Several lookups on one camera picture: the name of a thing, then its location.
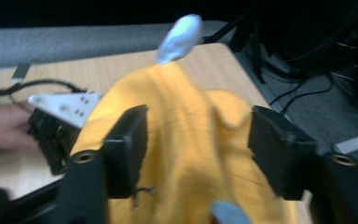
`black cable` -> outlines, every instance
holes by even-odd
[[[313,94],[319,94],[319,93],[324,93],[327,91],[330,91],[331,89],[333,89],[333,80],[332,78],[327,75],[327,78],[329,80],[329,86],[327,89],[323,90],[323,91],[312,91],[312,92],[307,92],[307,93],[303,93],[303,94],[299,94],[298,96],[294,97],[293,99],[291,99],[286,106],[283,108],[283,110],[280,112],[280,114],[283,116],[284,114],[286,114],[287,109],[289,108],[289,106],[298,98],[303,97],[303,96],[308,96],[308,95],[313,95]]]
[[[298,90],[302,85],[304,85],[304,83],[306,83],[308,79],[305,79],[304,81],[302,81],[301,83],[299,83],[295,88],[293,88],[292,90],[290,91],[287,91],[287,92],[284,92],[282,93],[281,95],[277,96],[275,99],[273,99],[269,104],[272,105],[274,104],[275,102],[277,102],[279,99],[281,99],[283,96],[285,95],[288,95],[296,90]]]
[[[347,82],[350,83],[350,84],[356,82],[356,80],[354,80],[354,79],[351,78],[351,77],[345,77],[345,76],[342,76],[342,75],[340,75],[340,74],[333,73],[333,72],[332,72],[331,74],[332,74],[333,76],[335,76],[335,77],[340,77],[340,78],[344,79],[345,81],[347,81]],[[352,91],[349,91],[347,88],[344,87],[344,85],[340,84],[339,81],[336,81],[335,78],[333,78],[333,80],[334,80],[334,83],[337,85],[337,87],[338,87],[339,89],[341,89],[342,91],[346,92],[346,93],[347,93],[348,95],[350,95],[350,96],[356,97],[356,93],[354,93],[354,92],[352,92]]]
[[[275,79],[277,81],[284,82],[284,83],[300,83],[300,82],[304,81],[304,79],[290,79],[290,78],[286,78],[286,77],[279,77],[277,75],[271,74],[271,72],[269,70],[267,72],[265,72],[264,75],[269,76],[272,79]]]
[[[353,13],[351,14],[351,16],[347,17],[346,20],[342,23],[343,27],[345,27],[346,25],[349,25],[351,23],[351,21],[353,21],[354,16],[358,14],[358,8],[353,11]],[[293,61],[298,61],[301,59],[304,59],[308,56],[310,56],[311,54],[317,52],[319,49],[321,49],[324,46],[327,46],[327,44],[334,42],[335,39],[337,39],[340,36],[341,30],[337,29],[330,37],[328,37],[324,42],[322,42],[319,46],[315,47],[314,49],[311,49],[310,51],[308,51],[307,53],[304,53],[301,56],[298,56],[296,58],[292,58],[289,60],[285,60],[286,63],[288,62],[293,62]]]
[[[59,80],[59,79],[39,79],[39,80],[29,81],[29,82],[24,82],[24,83],[16,83],[9,88],[0,89],[0,96],[11,95],[16,91],[20,91],[27,87],[31,87],[31,86],[35,86],[35,85],[46,85],[46,84],[62,85],[62,86],[65,86],[66,88],[70,89],[72,92],[86,92],[87,91],[87,90],[79,89],[77,86],[75,86],[69,82]]]
[[[263,61],[263,67],[268,69],[273,74],[276,74],[276,75],[280,76],[281,78],[287,80],[285,82],[300,82],[307,78],[298,69],[294,68],[294,69],[291,69],[291,71],[289,71],[289,72],[284,72],[281,68],[278,68],[273,63],[270,63],[267,60]]]

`black metal frame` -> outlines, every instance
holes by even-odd
[[[29,134],[39,143],[53,175],[65,173],[69,154],[80,130],[36,109],[28,120]]]
[[[0,189],[0,223],[109,223],[107,200],[134,198],[147,141],[146,106],[126,111],[100,150],[67,161],[65,177],[10,201]],[[358,161],[347,155],[317,155],[316,143],[275,111],[255,106],[249,147],[275,193],[302,200],[312,193],[314,223],[358,223]]]
[[[214,35],[205,36],[203,44],[210,44],[217,42],[224,35],[228,34],[234,28],[234,36],[232,36],[228,47],[232,52],[240,52],[243,50],[245,43],[252,36],[252,53],[253,53],[253,68],[255,75],[261,83],[265,83],[261,73],[261,50],[260,50],[260,13],[265,1],[252,1],[248,8],[252,10],[245,15],[238,16],[235,20],[230,21],[223,28],[217,31]]]

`white robot part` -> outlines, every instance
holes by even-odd
[[[36,108],[82,129],[94,107],[101,101],[100,93],[36,94],[28,103]]]

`finger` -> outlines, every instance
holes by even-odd
[[[27,133],[19,133],[17,139],[12,142],[12,149],[39,151],[40,147],[36,140]]]
[[[13,116],[16,118],[18,124],[26,124],[28,119],[31,117],[34,107],[28,103],[20,103],[11,106]]]

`gray fabric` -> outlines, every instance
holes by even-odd
[[[203,35],[226,23],[205,21]],[[157,49],[172,24],[0,29],[0,67]],[[227,43],[232,36],[220,42]]]

